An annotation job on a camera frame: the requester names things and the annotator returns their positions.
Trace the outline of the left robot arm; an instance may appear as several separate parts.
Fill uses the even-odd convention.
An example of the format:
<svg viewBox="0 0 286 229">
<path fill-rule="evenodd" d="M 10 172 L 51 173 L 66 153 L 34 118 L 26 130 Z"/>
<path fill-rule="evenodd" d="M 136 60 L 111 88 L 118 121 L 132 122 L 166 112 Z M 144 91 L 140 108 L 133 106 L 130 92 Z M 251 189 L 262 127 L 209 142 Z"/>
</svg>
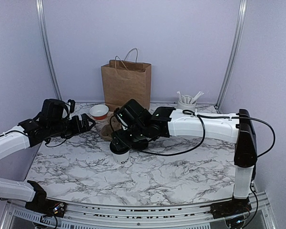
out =
<svg viewBox="0 0 286 229">
<path fill-rule="evenodd" d="M 64 102 L 46 99 L 41 111 L 33 118 L 18 123 L 11 130 L 0 135 L 0 160 L 27 148 L 45 143 L 53 137 L 64 140 L 90 131 L 95 121 L 87 114 L 81 116 L 72 113 L 75 101 Z M 0 199 L 25 201 L 25 207 L 48 216 L 63 217 L 66 204 L 47 199 L 46 191 L 35 181 L 15 181 L 0 178 Z"/>
</svg>

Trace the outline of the brown paper bag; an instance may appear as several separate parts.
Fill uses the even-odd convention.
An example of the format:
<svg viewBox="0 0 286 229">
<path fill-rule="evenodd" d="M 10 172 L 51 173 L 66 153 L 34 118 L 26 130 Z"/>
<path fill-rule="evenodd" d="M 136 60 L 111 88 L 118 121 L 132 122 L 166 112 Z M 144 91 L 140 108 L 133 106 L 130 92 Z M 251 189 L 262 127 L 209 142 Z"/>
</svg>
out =
<svg viewBox="0 0 286 229">
<path fill-rule="evenodd" d="M 152 65 L 144 62 L 129 62 L 118 56 L 101 67 L 105 104 L 109 111 L 122 107 L 135 99 L 149 109 L 151 101 Z"/>
</svg>

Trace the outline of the brown pulp cup carrier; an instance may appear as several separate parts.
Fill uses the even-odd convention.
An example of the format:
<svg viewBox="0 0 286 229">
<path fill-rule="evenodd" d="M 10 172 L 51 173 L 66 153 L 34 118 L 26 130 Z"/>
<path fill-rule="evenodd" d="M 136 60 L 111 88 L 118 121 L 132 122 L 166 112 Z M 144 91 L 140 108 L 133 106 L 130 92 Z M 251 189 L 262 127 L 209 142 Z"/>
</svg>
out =
<svg viewBox="0 0 286 229">
<path fill-rule="evenodd" d="M 102 127 L 100 136 L 104 141 L 111 141 L 111 134 L 122 128 L 122 125 L 114 117 L 108 124 Z"/>
</svg>

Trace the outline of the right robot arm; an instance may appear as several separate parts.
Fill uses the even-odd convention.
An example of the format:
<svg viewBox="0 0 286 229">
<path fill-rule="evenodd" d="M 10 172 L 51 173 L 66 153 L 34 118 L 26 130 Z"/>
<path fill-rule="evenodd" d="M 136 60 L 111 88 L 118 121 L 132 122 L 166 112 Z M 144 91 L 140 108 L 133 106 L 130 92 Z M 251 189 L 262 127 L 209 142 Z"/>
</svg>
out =
<svg viewBox="0 0 286 229">
<path fill-rule="evenodd" d="M 251 183 L 257 162 L 256 136 L 249 112 L 240 109 L 232 114 L 205 114 L 169 106 L 158 107 L 153 114 L 136 100 L 117 108 L 114 117 L 122 128 L 113 131 L 110 150 L 122 155 L 129 150 L 144 153 L 150 141 L 160 137 L 195 136 L 227 141 L 235 145 L 235 184 L 231 200 L 212 204 L 215 219 L 249 212 Z"/>
</svg>

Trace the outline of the black plastic cup lid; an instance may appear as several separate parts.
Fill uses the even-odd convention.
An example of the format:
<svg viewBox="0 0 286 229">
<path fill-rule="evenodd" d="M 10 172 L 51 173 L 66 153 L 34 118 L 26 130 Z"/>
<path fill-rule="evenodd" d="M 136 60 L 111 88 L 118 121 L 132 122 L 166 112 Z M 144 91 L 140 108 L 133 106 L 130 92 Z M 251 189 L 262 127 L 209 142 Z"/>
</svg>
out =
<svg viewBox="0 0 286 229">
<path fill-rule="evenodd" d="M 123 155 L 129 152 L 129 148 L 128 147 L 120 147 L 120 146 L 115 146 L 112 142 L 110 143 L 110 151 L 113 154 L 116 155 Z"/>
</svg>

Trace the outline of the white paper coffee cup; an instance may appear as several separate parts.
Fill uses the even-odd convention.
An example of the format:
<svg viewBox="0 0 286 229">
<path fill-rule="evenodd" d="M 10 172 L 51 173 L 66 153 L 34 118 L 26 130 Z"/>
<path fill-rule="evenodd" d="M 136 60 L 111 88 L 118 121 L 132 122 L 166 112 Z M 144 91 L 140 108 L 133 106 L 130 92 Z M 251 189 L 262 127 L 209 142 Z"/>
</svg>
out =
<svg viewBox="0 0 286 229">
<path fill-rule="evenodd" d="M 113 159 L 117 164 L 124 165 L 129 160 L 129 151 L 127 151 L 123 154 L 113 153 Z"/>
</svg>

